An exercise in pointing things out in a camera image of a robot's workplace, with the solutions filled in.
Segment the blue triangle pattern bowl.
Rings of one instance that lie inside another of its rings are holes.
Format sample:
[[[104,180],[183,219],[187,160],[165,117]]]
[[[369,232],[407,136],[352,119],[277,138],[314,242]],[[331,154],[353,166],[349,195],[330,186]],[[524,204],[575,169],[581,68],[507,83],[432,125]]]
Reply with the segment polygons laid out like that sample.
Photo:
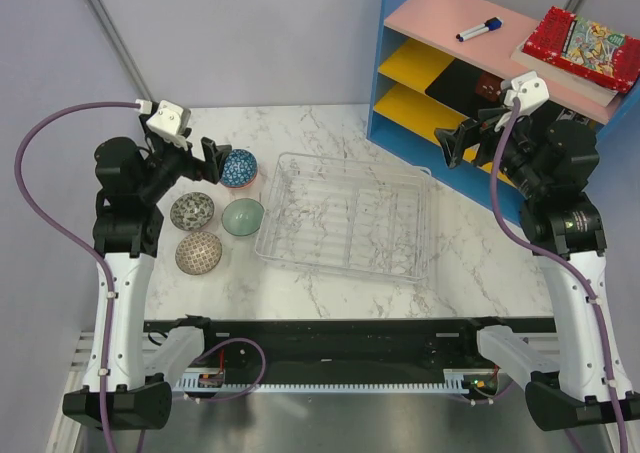
[[[248,150],[233,149],[225,161],[220,183],[227,188],[243,188],[256,178],[257,173],[256,157]]]

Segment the white wire dish rack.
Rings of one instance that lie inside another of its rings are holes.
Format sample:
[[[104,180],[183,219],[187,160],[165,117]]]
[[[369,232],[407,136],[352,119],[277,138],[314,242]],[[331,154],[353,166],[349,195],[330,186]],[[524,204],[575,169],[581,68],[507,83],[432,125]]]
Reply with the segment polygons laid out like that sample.
[[[429,272],[432,187],[426,168],[282,153],[256,253],[282,267],[421,282]]]

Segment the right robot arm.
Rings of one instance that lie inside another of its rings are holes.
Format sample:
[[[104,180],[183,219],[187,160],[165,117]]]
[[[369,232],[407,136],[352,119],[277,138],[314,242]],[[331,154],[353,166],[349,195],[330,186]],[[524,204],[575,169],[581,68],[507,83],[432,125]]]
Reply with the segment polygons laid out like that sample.
[[[467,365],[496,363],[525,393],[534,423],[543,431],[615,423],[621,434],[639,417],[639,394],[626,375],[608,308],[606,238],[601,215],[584,189],[599,163],[596,134],[573,120],[556,120],[533,132],[528,116],[499,126],[499,110],[484,110],[435,137],[448,167],[475,147],[475,163],[491,165],[489,194],[494,217],[505,223],[497,174],[523,195],[522,237],[504,233],[531,251],[552,300],[559,344],[556,361],[526,344],[510,327],[491,325],[463,336],[458,354]]]

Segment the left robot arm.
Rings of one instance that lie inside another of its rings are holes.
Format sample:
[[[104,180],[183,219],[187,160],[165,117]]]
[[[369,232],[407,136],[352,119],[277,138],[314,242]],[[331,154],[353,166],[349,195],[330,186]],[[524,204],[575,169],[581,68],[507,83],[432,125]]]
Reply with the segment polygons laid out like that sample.
[[[110,139],[94,153],[101,184],[92,248],[99,260],[95,336],[82,385],[64,395],[62,412],[103,431],[163,428],[172,385],[190,360],[208,366],[220,351],[218,340],[203,332],[204,320],[181,319],[145,359],[144,309],[164,221],[159,200],[181,177],[218,183],[232,148],[204,138],[204,156],[197,158],[190,147],[155,136],[149,141],[148,155],[126,137]]]

